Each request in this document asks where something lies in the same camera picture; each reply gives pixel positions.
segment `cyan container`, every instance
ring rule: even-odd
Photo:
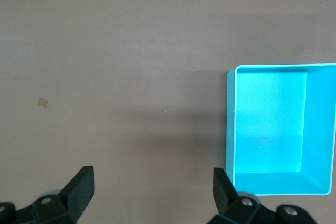
[[[336,63],[231,70],[226,172],[236,190],[329,194],[335,108]]]

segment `gray tabletop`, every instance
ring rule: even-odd
[[[335,0],[0,0],[0,201],[93,165],[79,223],[207,223],[228,70],[335,62],[335,21]],[[333,223],[335,194],[261,199]]]

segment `silver bolt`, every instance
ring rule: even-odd
[[[298,215],[298,212],[292,207],[285,207],[285,212],[293,216]]]
[[[241,200],[241,203],[243,203],[245,206],[248,206],[248,207],[253,205],[252,201],[249,198],[243,198]]]
[[[51,202],[51,198],[44,198],[42,201],[41,201],[41,204],[42,205],[45,205],[45,204],[48,204]]]

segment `blue plastic bin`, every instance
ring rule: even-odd
[[[227,78],[226,172],[237,191],[331,191],[336,64],[238,66]]]

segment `gray surface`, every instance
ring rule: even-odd
[[[335,0],[0,0],[1,201],[94,165],[79,223],[207,223],[226,72],[335,62],[335,21]],[[262,200],[333,223],[335,194]]]

